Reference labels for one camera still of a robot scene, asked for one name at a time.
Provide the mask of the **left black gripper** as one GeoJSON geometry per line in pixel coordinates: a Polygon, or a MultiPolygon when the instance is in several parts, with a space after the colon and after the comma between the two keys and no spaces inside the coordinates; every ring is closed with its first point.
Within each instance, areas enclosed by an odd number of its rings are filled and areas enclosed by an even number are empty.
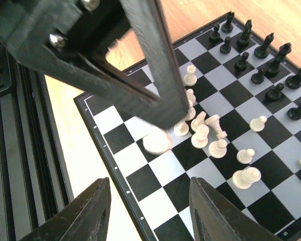
{"type": "Polygon", "coordinates": [[[21,64],[156,118],[163,114],[160,97],[104,58],[89,58],[105,56],[124,34],[120,1],[0,1],[0,42],[21,64]]]}

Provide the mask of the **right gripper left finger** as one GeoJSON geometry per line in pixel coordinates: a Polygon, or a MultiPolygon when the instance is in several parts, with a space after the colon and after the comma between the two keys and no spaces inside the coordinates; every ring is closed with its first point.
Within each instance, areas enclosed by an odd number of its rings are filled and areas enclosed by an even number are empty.
{"type": "Polygon", "coordinates": [[[107,238],[110,205],[109,179],[97,179],[63,210],[22,240],[104,241],[107,238]]]}

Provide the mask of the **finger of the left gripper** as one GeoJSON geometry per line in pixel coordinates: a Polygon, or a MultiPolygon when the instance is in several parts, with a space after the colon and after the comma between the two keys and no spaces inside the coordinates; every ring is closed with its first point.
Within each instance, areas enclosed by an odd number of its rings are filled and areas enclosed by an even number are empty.
{"type": "Polygon", "coordinates": [[[144,52],[159,95],[141,89],[122,96],[125,111],[168,130],[188,113],[189,102],[181,79],[160,1],[121,1],[144,52]]]}

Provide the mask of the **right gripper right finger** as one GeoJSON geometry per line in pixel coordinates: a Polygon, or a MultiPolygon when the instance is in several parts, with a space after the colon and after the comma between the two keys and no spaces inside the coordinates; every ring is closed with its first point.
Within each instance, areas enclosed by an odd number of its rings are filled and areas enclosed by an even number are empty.
{"type": "Polygon", "coordinates": [[[195,240],[281,240],[243,214],[203,178],[191,178],[189,206],[195,240]]]}

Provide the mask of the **white pawn chess piece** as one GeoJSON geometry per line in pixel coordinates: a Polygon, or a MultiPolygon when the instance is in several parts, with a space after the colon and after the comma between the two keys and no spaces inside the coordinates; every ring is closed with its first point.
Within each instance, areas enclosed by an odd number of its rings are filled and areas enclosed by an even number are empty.
{"type": "Polygon", "coordinates": [[[142,139],[144,149],[154,155],[161,155],[172,146],[170,136],[163,131],[150,133],[142,139]]]}

